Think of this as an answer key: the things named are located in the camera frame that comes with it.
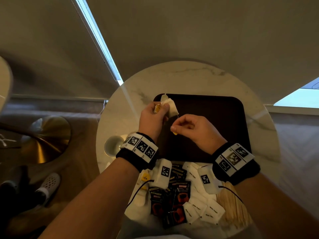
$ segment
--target hand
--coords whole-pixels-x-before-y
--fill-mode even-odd
[[[171,131],[190,138],[210,155],[227,142],[209,120],[196,115],[186,114],[176,119]]]
[[[151,102],[141,112],[138,128],[139,132],[150,136],[154,142],[157,142],[163,123],[168,121],[168,117],[165,115],[169,111],[169,104],[164,104],[158,113],[154,113],[157,104],[160,104],[160,102]]]

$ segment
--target round table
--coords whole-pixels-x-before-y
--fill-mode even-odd
[[[8,63],[0,56],[0,113],[10,98],[12,73]]]
[[[110,136],[123,136],[137,131],[141,111],[161,93],[238,98],[244,106],[255,160],[260,164],[261,171],[278,183],[279,141],[274,123],[262,102],[247,85],[233,75],[214,66],[192,61],[172,61],[146,68],[130,77],[114,92],[101,115],[96,136],[100,173],[114,159],[106,155],[105,141]],[[144,207],[132,205],[133,203],[125,212],[131,220],[147,228],[161,227],[158,220],[150,215],[150,203],[146,203]],[[193,232],[196,237],[201,234],[201,238],[211,238],[212,233],[215,238],[225,238],[238,232],[236,229],[225,232],[219,227],[199,230],[188,224],[175,226],[171,230],[172,233],[179,234],[185,234],[183,232],[188,230],[188,236]]]

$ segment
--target shoe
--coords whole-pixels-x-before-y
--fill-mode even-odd
[[[42,205],[46,205],[52,194],[58,189],[61,178],[57,173],[52,173],[43,181],[42,185],[35,192],[45,194],[45,201]]]
[[[29,181],[28,168],[23,165],[10,169],[7,180],[0,186],[10,186],[14,189],[16,194],[20,194],[26,191]]]

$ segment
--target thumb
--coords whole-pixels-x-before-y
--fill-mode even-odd
[[[157,113],[158,115],[160,115],[162,118],[164,118],[165,114],[169,111],[169,104],[164,104],[161,106],[161,109],[159,110],[159,112]]]
[[[183,136],[186,136],[190,139],[193,139],[193,137],[194,137],[194,130],[193,129],[184,128],[182,126],[178,126],[178,125],[171,126],[171,131],[175,132],[177,134],[181,134]]]

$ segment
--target wristband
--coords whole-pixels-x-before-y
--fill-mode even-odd
[[[153,169],[157,160],[158,147],[153,139],[141,132],[134,133],[126,138],[120,146],[116,157],[130,162],[141,173],[143,169]]]
[[[239,143],[227,142],[212,154],[213,173],[218,180],[237,185],[260,172],[254,156]]]

